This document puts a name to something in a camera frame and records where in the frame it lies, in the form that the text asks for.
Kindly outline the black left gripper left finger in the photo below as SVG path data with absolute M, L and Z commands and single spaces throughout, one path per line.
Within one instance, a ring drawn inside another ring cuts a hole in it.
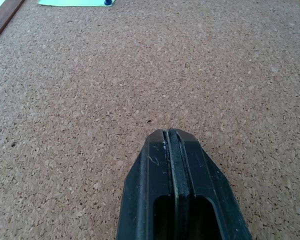
M 174 196 L 164 132 L 147 136 L 123 187 L 116 238 L 171 240 Z

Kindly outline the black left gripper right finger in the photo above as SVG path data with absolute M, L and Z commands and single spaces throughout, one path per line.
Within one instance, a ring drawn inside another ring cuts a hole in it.
M 168 131 L 176 240 L 252 238 L 230 184 L 190 133 Z

